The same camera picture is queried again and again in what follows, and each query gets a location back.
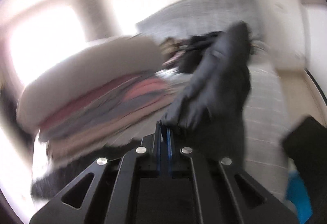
headboard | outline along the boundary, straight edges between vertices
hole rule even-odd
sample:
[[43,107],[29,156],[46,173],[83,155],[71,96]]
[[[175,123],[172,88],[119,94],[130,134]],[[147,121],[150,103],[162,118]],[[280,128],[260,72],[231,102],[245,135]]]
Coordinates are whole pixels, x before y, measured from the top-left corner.
[[169,5],[136,24],[140,33],[156,43],[172,36],[187,38],[225,30],[236,21],[245,21],[251,39],[262,40],[262,21],[256,0],[182,0]]

window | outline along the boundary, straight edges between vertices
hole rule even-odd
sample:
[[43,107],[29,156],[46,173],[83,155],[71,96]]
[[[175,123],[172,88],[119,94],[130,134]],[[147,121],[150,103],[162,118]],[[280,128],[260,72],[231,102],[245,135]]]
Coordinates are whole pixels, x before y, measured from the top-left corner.
[[68,6],[44,10],[20,23],[9,44],[14,68],[25,86],[87,46],[81,23]]

beige cushion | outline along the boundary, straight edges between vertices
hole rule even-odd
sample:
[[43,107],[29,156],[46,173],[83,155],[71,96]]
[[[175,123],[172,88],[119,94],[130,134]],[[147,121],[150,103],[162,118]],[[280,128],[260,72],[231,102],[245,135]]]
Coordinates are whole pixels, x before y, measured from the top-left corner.
[[28,132],[73,99],[125,74],[162,69],[163,57],[149,37],[109,38],[65,59],[29,84],[17,106]]

silver screw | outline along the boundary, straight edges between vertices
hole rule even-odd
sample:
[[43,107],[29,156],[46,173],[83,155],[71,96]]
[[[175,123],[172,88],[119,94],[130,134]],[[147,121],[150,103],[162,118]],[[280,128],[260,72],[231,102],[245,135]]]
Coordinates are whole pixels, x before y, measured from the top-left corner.
[[232,163],[232,160],[230,158],[222,158],[221,163],[225,166],[229,166]]
[[108,160],[106,158],[98,158],[96,162],[98,163],[98,165],[102,166],[107,164]]
[[191,147],[186,146],[186,147],[183,147],[181,151],[184,154],[191,154],[193,149]]
[[144,146],[139,146],[135,151],[136,153],[144,154],[147,151],[147,149]]

blue cloth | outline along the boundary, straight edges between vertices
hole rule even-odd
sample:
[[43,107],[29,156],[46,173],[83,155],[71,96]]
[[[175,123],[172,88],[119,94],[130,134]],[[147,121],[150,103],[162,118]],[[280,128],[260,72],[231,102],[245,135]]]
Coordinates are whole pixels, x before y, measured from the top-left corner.
[[289,174],[286,199],[295,205],[299,222],[304,224],[312,215],[312,207],[307,189],[298,171]]

